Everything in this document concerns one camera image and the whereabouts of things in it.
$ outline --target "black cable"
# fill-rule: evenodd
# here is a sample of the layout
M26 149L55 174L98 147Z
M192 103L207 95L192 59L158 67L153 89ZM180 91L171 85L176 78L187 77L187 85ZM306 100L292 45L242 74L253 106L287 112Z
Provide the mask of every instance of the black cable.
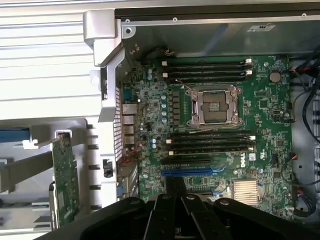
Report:
M316 140L317 143L320 144L320 140L312 132L312 130L311 130L310 126L309 126L308 120L307 120L307 109L308 109L309 104L311 103L312 99L316 95L317 90L319 88L320 88L320 80L317 78L315 80L314 85L312 86L312 89L310 91L310 94L309 94L308 98L305 100L305 103L303 105L303 108L302 108L302 121L303 121L303 124L304 124L306 130L309 132L309 134L313 137L314 140Z

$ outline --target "blue plastic part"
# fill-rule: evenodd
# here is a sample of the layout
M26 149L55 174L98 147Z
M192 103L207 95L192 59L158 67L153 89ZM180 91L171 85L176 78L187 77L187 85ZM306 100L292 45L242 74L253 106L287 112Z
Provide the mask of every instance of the blue plastic part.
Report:
M29 139L29 128L0 128L0 143L22 142Z
M221 168L195 168L195 169L170 169L162 170L161 175L164 177L187 177L187 176L207 176L215 175L216 173L223 172L225 167Z

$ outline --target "circuit board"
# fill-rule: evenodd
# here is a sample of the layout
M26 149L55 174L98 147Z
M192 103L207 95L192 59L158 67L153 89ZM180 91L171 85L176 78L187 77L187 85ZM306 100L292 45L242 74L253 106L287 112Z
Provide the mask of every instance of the circuit board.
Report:
M177 65L176 68L185 65L192 69L193 65L240 63L244 60L250 60L251 72L249 77L241 81L235 79L228 82L207 82L204 76L202 79L199 77L198 82L189 83L190 77L183 72L184 78L179 78L179 73L176 75L177 80L174 82L173 78L170 82L166 73L166 66L171 65ZM244 195L253 194L256 195L256 200L252 201L245 196L242 202L275 216L292 219L292 190L281 176L281 167L292 149L291 96L289 75L286 72L288 68L289 60L276 56L169 58L137 64L131 72L130 81L122 83L122 103L137 104L133 123L134 144L131 142L131 146L138 144L140 152L140 198L148 201L150 196L163 193L164 176L193 170L196 171L193 175L175 175L184 177L190 193L206 195L210 201L221 197L239 201ZM233 90L237 91L236 97L232 94ZM200 116L200 122L205 120L206 124L212 124L210 126L213 127L208 129L207 125L199 124L199 118L192 121L197 112L194 112L196 105L191 94L193 91L199 96L200 93L203 96L207 94L206 99L220 98L220 93L223 96L231 93L236 101L233 105L229 100L229 103L223 102L224 105L228 104L227 106L221 104L220 100L208 103L209 110L206 115L202 118ZM221 118L222 122L220 119L212 118L211 112L215 112L217 116L217 112L220 111L221 114L222 108L230 109L232 106L233 116L230 116L229 122L225 121L224 117ZM201 161L193 161L188 146L182 146L182 151L168 149L168 143L175 135L186 136L185 139L188 140L188 134L191 136L194 132L200 136L201 131L203 135L211 134L217 137L219 131L225 131L221 133L224 135L221 135L220 139L232 138L232 135L246 132L248 136L240 140L246 143L248 139L253 140L253 145L245 150L236 146L237 148L231 148L232 151L226 152L220 152L220 148L216 152L197 152ZM176 153L180 158L180 154L183 158L187 156L190 161L168 161L168 164L162 162ZM283 170L285 178L289 179L291 174L291 166ZM236 191L241 195L241 191L246 187L252 187L254 193L245 192L239 197Z
M51 143L55 195L57 199L57 223L62 227L75 220L79 211L79 186L77 161L74 160L70 137L58 136Z

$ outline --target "cpu socket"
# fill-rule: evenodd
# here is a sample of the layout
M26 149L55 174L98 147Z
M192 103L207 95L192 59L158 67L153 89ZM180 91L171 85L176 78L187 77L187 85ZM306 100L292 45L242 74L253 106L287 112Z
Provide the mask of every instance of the cpu socket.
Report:
M243 120L238 114L238 95L242 89L233 85L199 86L188 89L192 119L186 122L194 128L237 126Z

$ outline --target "heatsink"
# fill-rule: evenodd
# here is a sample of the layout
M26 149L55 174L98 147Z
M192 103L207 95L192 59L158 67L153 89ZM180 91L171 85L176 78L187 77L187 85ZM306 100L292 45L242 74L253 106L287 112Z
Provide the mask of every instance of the heatsink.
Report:
M232 188L233 199L247 205L259 203L258 181L253 179L236 180Z

